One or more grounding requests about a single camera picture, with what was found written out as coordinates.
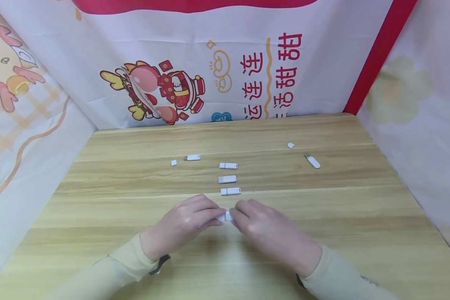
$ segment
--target black wristband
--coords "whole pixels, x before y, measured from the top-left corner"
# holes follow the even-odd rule
[[[160,268],[162,267],[162,265],[169,259],[171,259],[170,255],[164,255],[164,256],[160,257],[160,259],[158,260],[158,266],[155,268],[155,270],[150,271],[148,274],[150,274],[150,275],[157,274],[160,271]]]
[[[298,274],[295,274],[295,275],[297,275],[297,282],[298,282],[298,284],[306,290],[307,288],[304,287],[303,282],[300,280],[300,276],[298,276]]]

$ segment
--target cartoon chicken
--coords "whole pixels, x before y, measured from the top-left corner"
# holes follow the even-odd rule
[[[22,42],[9,36],[10,30],[0,25],[0,101],[4,110],[15,110],[14,102],[19,93],[28,92],[30,83],[45,82],[42,75],[28,69],[37,64],[31,54],[22,47]]]
[[[205,94],[203,78],[198,75],[191,78],[182,70],[170,71],[173,66],[168,60],[159,67],[163,73],[138,60],[135,64],[125,63],[124,68],[116,69],[115,73],[103,70],[100,76],[112,89],[128,92],[134,103],[128,110],[136,120],[161,118],[173,125],[179,119],[188,119],[186,111],[198,113],[203,107],[199,96]]]

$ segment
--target white fabric wall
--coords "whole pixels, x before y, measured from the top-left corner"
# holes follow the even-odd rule
[[[420,0],[358,117],[450,244],[450,0]]]
[[[10,28],[1,15],[0,25],[3,33]],[[20,38],[3,37],[0,82],[12,94],[0,91],[0,269],[96,130]],[[20,61],[19,53],[26,60]],[[34,76],[35,84],[27,76]]]
[[[95,10],[117,3],[74,2]],[[175,122],[175,115],[177,123],[199,123],[341,112],[392,0],[265,2],[303,6],[232,6],[198,13],[140,9],[96,15],[76,12],[71,0],[0,0],[0,13],[99,129],[164,125],[160,116],[168,123]],[[200,2],[191,1],[190,5],[196,3]],[[280,47],[283,41],[279,37],[284,33],[300,34],[301,45]],[[298,37],[286,43],[298,44]],[[298,59],[279,59],[279,51],[292,50],[300,52]],[[248,59],[254,54],[262,54],[260,72],[250,72],[259,65],[244,70],[240,64],[244,56]],[[190,77],[190,85],[204,82],[205,91],[171,85],[177,95],[180,90],[190,91],[190,98],[182,95],[181,101],[173,104],[162,97],[156,79],[146,78],[152,67],[160,75],[168,74],[175,85],[179,85],[180,80],[174,80],[180,75]],[[277,72],[281,67],[289,70]],[[132,74],[128,81],[140,105],[122,89],[117,75],[125,73]],[[286,85],[277,88],[276,82],[282,80]],[[247,95],[242,90],[245,84],[253,87]],[[149,107],[147,113],[141,109],[144,106]]]

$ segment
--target white usb flash drive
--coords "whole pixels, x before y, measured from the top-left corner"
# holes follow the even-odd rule
[[[219,216],[217,219],[222,223],[225,223],[226,221],[233,221],[232,215],[229,211],[226,211],[224,215]]]
[[[319,169],[320,163],[310,154],[305,153],[305,157],[307,158],[308,162],[312,165],[312,167]]]
[[[218,165],[221,169],[227,169],[227,170],[236,170],[238,169],[238,164],[235,163],[220,163]]]
[[[192,160],[200,160],[200,154],[190,154],[190,155],[187,155],[186,157],[183,158],[183,160],[188,160],[188,161],[192,161]]]
[[[237,182],[237,175],[219,176],[218,184]]]
[[[222,196],[240,195],[241,193],[242,189],[240,189],[240,187],[226,187],[225,189],[220,189],[220,195]]]

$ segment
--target sleeve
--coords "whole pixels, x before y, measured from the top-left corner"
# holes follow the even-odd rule
[[[47,299],[110,299],[122,287],[140,281],[147,273],[156,274],[169,258],[166,255],[155,262],[148,259],[143,254],[139,235],[136,235],[120,249],[75,275]]]
[[[319,300],[398,300],[333,250],[322,246],[322,258],[315,271],[298,283]]]

